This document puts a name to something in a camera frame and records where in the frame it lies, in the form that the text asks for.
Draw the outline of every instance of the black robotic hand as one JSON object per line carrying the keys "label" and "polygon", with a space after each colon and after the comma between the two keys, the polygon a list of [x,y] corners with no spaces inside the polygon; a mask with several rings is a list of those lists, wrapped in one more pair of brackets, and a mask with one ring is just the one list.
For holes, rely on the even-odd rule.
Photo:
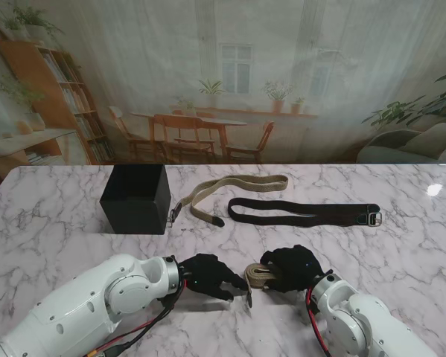
{"label": "black robotic hand", "polygon": [[233,300],[234,296],[230,292],[220,288],[223,281],[247,290],[246,281],[213,254],[197,254],[179,265],[183,267],[187,287],[194,292],[221,300]]}
{"label": "black robotic hand", "polygon": [[278,292],[306,290],[317,275],[324,274],[312,251],[299,244],[293,248],[266,251],[261,264],[276,267],[277,279],[268,280],[266,287]]}

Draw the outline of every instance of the black strap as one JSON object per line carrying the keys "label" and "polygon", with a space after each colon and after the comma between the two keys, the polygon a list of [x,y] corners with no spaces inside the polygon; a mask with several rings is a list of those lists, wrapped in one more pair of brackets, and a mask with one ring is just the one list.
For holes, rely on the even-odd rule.
{"label": "black strap", "polygon": [[[253,216],[236,213],[233,206],[243,206],[255,210],[285,210],[301,216]],[[355,205],[306,205],[287,201],[259,201],[238,197],[228,203],[228,213],[233,220],[253,225],[293,225],[314,227],[316,225],[381,225],[380,207],[375,204]]]}

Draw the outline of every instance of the red cable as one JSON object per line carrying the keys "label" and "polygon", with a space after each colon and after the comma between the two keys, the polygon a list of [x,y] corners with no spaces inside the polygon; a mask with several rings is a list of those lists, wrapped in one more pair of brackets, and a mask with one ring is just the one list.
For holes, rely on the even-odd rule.
{"label": "red cable", "polygon": [[[183,280],[183,290],[185,289],[185,287],[186,287],[186,280]],[[106,342],[105,344],[101,345],[100,347],[97,347],[95,350],[97,350],[97,351],[101,351],[101,350],[106,349],[108,346],[113,345],[116,341],[120,341],[123,337],[129,335],[130,333],[134,333],[134,332],[139,331],[140,329],[144,329],[146,326],[148,326],[149,324],[151,324],[151,323],[153,322],[153,320],[154,320],[154,319],[151,319],[151,320],[145,322],[144,324],[142,324],[142,325],[136,327],[135,329],[133,329],[133,330],[131,330],[131,331],[129,331],[129,332],[123,333],[123,334],[121,334],[121,335],[119,335],[119,336],[113,338],[112,340]]]}
{"label": "red cable", "polygon": [[331,357],[331,354],[328,351],[327,346],[325,346],[325,342],[322,338],[322,335],[320,335],[319,328],[317,327],[317,323],[315,321],[315,316],[313,315],[313,312],[310,309],[310,296],[312,296],[312,288],[308,288],[307,294],[305,295],[305,305],[307,306],[307,312],[309,314],[310,323],[312,324],[313,331],[315,332],[315,336],[319,341],[320,347],[324,350],[324,353],[327,357]]}

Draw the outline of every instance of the vase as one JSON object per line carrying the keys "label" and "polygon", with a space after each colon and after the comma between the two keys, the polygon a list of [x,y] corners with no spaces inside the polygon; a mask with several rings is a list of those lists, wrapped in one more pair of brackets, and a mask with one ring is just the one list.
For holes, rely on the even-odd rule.
{"label": "vase", "polygon": [[26,28],[10,30],[14,41],[29,41],[29,33]]}
{"label": "vase", "polygon": [[183,109],[183,114],[187,117],[196,117],[196,109],[195,108],[186,108]]}
{"label": "vase", "polygon": [[16,122],[16,128],[21,135],[32,134],[32,128],[23,120]]}
{"label": "vase", "polygon": [[29,37],[33,42],[42,42],[43,45],[51,47],[54,45],[54,42],[51,40],[47,30],[43,26],[38,25],[26,25],[26,30],[29,33]]}
{"label": "vase", "polygon": [[274,100],[273,101],[273,113],[280,113],[283,106],[284,106],[283,100]]}
{"label": "vase", "polygon": [[298,103],[292,103],[292,104],[290,104],[290,113],[291,114],[295,114],[295,115],[297,115],[297,114],[299,114],[300,113],[300,104],[298,104]]}
{"label": "vase", "polygon": [[217,94],[207,94],[207,95],[208,95],[208,108],[217,108],[219,96]]}
{"label": "vase", "polygon": [[27,113],[26,114],[27,122],[29,126],[35,132],[41,132],[45,129],[45,123],[42,120],[41,114],[39,113]]}

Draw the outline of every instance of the wire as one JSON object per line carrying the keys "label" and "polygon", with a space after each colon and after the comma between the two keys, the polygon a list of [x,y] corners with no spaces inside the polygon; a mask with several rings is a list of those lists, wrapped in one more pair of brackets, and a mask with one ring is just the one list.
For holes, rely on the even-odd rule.
{"label": "wire", "polygon": [[149,321],[145,322],[144,324],[136,327],[135,329],[133,329],[133,330],[131,330],[129,332],[122,333],[121,335],[118,335],[117,337],[115,337],[112,340],[106,342],[105,344],[101,345],[100,347],[97,347],[96,350],[97,351],[101,351],[101,350],[104,350],[105,348],[107,348],[108,346],[112,346],[115,342],[120,341],[123,337],[128,336],[128,335],[130,335],[132,333],[135,333],[135,332],[143,329],[144,327],[148,326],[153,320],[154,319],[149,320]]}
{"label": "wire", "polygon": [[317,341],[319,342],[320,347],[323,349],[327,357],[331,357],[332,355],[330,354],[330,352],[328,352],[328,348],[327,346],[325,346],[325,342],[322,339],[322,335],[320,335],[319,328],[317,327],[317,323],[315,322],[315,316],[313,315],[313,312],[310,309],[310,296],[312,296],[312,288],[308,288],[307,292],[305,293],[305,307],[307,307],[310,323],[312,324],[313,331],[315,332],[315,336],[317,337]]}
{"label": "wire", "polygon": [[[129,335],[131,333],[137,332],[140,329],[142,329],[142,331],[135,337],[133,338],[131,341],[125,342],[124,344],[118,344],[115,346],[111,346],[109,348],[107,348],[106,350],[104,350],[104,354],[106,357],[116,357],[119,356],[123,351],[128,350],[132,345],[134,345],[140,338],[142,338],[157,322],[159,322],[160,320],[162,320],[163,318],[165,318],[170,312],[171,310],[173,310],[175,303],[178,301],[179,296],[181,295],[183,289],[186,287],[186,280],[184,280],[184,278],[181,276],[179,279],[179,283],[178,283],[178,289],[176,290],[175,293],[175,297],[174,299],[171,301],[171,303],[169,303],[164,309],[163,311],[161,311],[158,316],[156,316],[153,320],[148,321],[142,325],[140,325],[139,327],[136,327],[135,329],[133,329],[130,332],[126,332],[122,335],[119,335],[117,337],[115,337],[114,339],[112,339],[111,341],[107,342],[105,345],[98,347],[95,351],[95,353],[97,351],[101,351],[105,348],[107,348],[109,345],[114,344],[116,341],[119,341],[120,339],[122,339],[124,336]],[[94,351],[92,351],[92,353],[88,354],[87,356],[93,356],[95,353]]]}

